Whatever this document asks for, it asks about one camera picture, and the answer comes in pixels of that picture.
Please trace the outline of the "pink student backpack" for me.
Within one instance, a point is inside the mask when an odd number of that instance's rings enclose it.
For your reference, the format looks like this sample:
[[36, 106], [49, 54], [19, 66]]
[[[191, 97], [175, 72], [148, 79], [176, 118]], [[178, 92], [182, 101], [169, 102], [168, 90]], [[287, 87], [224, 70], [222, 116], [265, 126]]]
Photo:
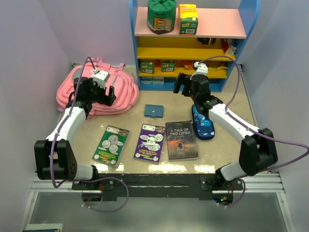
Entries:
[[[116, 99], [112, 106], [99, 103], [92, 104], [88, 117], [116, 115], [128, 111], [138, 100], [139, 87], [137, 81], [123, 71], [123, 63], [119, 67], [113, 67], [111, 64], [103, 62], [101, 58], [97, 58], [94, 65], [98, 70], [104, 70], [110, 74], [106, 86], [107, 90], [109, 90], [110, 85], [114, 87]], [[74, 90], [73, 80], [79, 77], [81, 68], [82, 65], [74, 67], [56, 92], [56, 101], [61, 112], [65, 110], [66, 104], [69, 102], [69, 95]]]

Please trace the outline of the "teal blue wallet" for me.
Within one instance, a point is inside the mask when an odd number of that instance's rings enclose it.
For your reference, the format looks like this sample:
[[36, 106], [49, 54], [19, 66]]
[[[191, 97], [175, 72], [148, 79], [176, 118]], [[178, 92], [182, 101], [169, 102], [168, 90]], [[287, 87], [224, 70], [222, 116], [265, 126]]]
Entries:
[[144, 108], [144, 116], [150, 118], [163, 118], [164, 106], [146, 104]]

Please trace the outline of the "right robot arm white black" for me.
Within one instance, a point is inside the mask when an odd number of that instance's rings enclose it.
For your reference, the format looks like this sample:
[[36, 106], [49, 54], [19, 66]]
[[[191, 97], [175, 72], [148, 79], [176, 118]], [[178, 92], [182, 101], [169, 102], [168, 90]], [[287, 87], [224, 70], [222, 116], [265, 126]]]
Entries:
[[233, 180], [246, 175], [254, 176], [278, 161], [272, 131], [268, 128], [261, 130], [230, 111], [222, 100], [211, 94], [206, 75], [180, 73], [173, 92], [178, 93], [181, 86], [184, 86], [182, 95], [193, 100], [200, 114], [219, 124], [240, 144], [238, 161], [216, 170], [210, 180], [212, 189], [225, 190]]

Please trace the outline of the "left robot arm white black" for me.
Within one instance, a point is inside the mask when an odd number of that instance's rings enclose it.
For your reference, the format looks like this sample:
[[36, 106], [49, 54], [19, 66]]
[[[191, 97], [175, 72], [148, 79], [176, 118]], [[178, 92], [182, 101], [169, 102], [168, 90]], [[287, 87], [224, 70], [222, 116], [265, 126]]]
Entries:
[[90, 78], [74, 79], [74, 92], [69, 96], [69, 102], [63, 118], [54, 131], [44, 140], [38, 140], [34, 145], [37, 176], [40, 180], [74, 181], [83, 180], [88, 189], [96, 189], [100, 178], [93, 165], [78, 164], [70, 142], [77, 130], [86, 120], [92, 105], [99, 103], [111, 106], [116, 99], [113, 86], [107, 86], [109, 76], [98, 74]]

